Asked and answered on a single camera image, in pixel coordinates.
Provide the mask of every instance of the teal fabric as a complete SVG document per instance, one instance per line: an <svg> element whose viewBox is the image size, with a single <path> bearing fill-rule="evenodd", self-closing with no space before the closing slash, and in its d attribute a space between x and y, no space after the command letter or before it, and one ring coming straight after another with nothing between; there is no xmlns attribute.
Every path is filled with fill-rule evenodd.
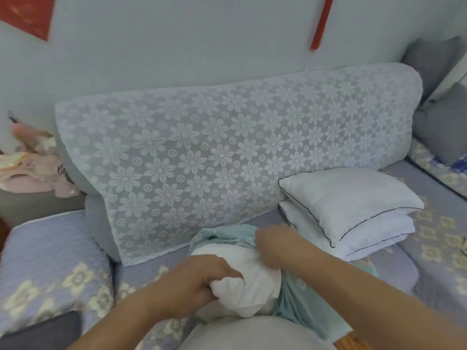
<svg viewBox="0 0 467 350"><path fill-rule="evenodd" d="M210 243L240 245L254 249L255 231L256 227L247 224L204 228L191 241L188 255L196 248ZM376 268L365 259L350 264L377 276ZM273 315L302 324L330 342L336 341L351 330L347 322L323 298L287 271L282 272L281 293Z"/></svg>

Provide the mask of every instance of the gray cushion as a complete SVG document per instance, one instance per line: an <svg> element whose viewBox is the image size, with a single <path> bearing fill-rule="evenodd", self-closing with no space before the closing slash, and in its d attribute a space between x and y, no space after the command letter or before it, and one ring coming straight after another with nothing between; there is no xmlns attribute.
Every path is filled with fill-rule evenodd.
<svg viewBox="0 0 467 350"><path fill-rule="evenodd" d="M120 254L112 235L106 205L100 195L87 195L85 200L85 222L92 238L113 261L120 261Z"/></svg>
<svg viewBox="0 0 467 350"><path fill-rule="evenodd" d="M448 166L467 152L467 89L456 83L438 101L416 111L413 131Z"/></svg>
<svg viewBox="0 0 467 350"><path fill-rule="evenodd" d="M56 132L54 137L58 154L62 159L63 166L65 167L65 170L70 179L78 186L81 191L84 191L86 194L99 194L96 188L92 186L92 184L86 179L85 176L83 176L83 174L72 162L72 159L70 158L70 155L68 154L66 147L60 138L60 135Z"/></svg>
<svg viewBox="0 0 467 350"><path fill-rule="evenodd" d="M422 102L427 100L454 66L460 37L442 42L418 39L405 53L402 63L412 66L423 80Z"/></svg>

